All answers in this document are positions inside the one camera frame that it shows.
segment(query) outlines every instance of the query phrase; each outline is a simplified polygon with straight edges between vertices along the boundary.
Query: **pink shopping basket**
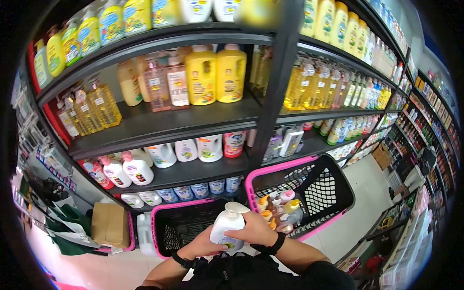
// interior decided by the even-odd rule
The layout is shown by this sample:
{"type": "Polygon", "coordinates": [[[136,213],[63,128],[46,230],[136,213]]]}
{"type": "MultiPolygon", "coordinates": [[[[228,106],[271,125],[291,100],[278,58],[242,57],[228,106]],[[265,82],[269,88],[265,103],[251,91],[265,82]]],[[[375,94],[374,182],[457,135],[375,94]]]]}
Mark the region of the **pink shopping basket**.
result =
{"type": "Polygon", "coordinates": [[[354,206],[354,194],[335,160],[328,154],[309,156],[252,171],[245,180],[250,208],[273,191],[293,189],[302,197],[303,220],[287,235],[303,241],[327,227],[354,206]]]}

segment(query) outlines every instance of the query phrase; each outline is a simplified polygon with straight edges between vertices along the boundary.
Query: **basket handle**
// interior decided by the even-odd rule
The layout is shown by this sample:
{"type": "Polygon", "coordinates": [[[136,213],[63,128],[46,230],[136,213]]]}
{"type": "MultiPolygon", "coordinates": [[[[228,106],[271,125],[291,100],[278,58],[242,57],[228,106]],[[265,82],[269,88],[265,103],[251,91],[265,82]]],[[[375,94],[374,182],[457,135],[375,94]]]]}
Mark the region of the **basket handle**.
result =
{"type": "Polygon", "coordinates": [[[245,190],[246,194],[248,195],[248,203],[250,204],[250,209],[259,213],[258,206],[256,205],[255,191],[253,189],[253,179],[255,177],[309,163],[316,160],[317,158],[317,155],[312,155],[251,171],[245,179],[245,190]]]}

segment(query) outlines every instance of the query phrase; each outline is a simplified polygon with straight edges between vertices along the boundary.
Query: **white tiled floor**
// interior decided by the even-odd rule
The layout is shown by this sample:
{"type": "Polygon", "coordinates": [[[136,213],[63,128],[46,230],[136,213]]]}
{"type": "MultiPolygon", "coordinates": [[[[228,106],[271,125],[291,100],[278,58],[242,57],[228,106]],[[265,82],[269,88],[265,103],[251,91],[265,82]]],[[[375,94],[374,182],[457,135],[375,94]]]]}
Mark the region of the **white tiled floor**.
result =
{"type": "MultiPolygon", "coordinates": [[[[383,210],[392,205],[385,175],[371,155],[346,168],[344,173],[355,194],[355,206],[338,221],[304,241],[333,263],[366,234],[383,210]]],[[[33,226],[27,236],[37,259],[59,282],[89,290],[135,289],[162,261],[146,257],[139,250],[108,257],[93,254],[63,256],[40,229],[33,226]]],[[[290,272],[283,265],[279,269],[290,272]]]]}

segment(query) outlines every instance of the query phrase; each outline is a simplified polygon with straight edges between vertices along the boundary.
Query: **black wristband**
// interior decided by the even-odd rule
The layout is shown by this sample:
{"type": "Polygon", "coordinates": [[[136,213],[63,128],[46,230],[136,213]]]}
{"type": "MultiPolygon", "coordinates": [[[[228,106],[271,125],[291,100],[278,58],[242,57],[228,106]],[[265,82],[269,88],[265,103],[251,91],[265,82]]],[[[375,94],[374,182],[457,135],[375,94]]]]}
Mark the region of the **black wristband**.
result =
{"type": "Polygon", "coordinates": [[[277,241],[274,243],[272,247],[266,247],[264,245],[251,245],[251,247],[255,249],[256,251],[260,251],[263,254],[266,254],[269,256],[275,256],[277,254],[277,251],[280,250],[280,248],[284,244],[284,241],[285,241],[285,234],[283,232],[279,232],[277,241]]]}

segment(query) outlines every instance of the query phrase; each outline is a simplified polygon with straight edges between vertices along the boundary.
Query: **cardboard box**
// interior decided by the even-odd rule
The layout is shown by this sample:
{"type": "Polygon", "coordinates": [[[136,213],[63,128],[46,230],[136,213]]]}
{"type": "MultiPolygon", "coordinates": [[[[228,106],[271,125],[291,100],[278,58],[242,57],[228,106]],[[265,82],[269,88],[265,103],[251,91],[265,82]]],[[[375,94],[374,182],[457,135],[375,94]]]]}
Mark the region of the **cardboard box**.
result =
{"type": "Polygon", "coordinates": [[[130,236],[126,210],[117,204],[96,202],[92,215],[92,239],[101,245],[128,248],[130,236]]]}

